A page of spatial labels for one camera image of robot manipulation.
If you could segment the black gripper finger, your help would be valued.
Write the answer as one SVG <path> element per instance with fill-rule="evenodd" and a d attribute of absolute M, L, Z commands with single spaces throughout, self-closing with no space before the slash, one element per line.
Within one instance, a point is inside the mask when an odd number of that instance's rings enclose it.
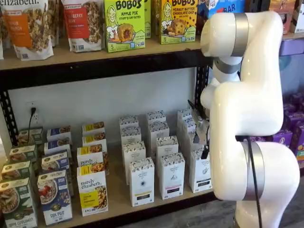
<path fill-rule="evenodd" d="M 196 106 L 190 100 L 188 100 L 188 104 L 190 105 L 190 107 L 192 109 L 192 111 L 191 111 L 192 114 L 191 115 L 192 115 L 193 120 L 196 123 L 201 123 L 202 122 L 202 117 L 200 116 L 199 111 L 197 110 Z"/>

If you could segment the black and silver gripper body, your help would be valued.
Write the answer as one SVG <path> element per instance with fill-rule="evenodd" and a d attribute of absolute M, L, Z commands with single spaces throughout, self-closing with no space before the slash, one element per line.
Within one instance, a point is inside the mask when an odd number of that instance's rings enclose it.
<path fill-rule="evenodd" d="M 193 143 L 207 144 L 209 140 L 209 121 L 206 119 L 201 119 L 195 121 L 195 123 L 196 130 Z"/>

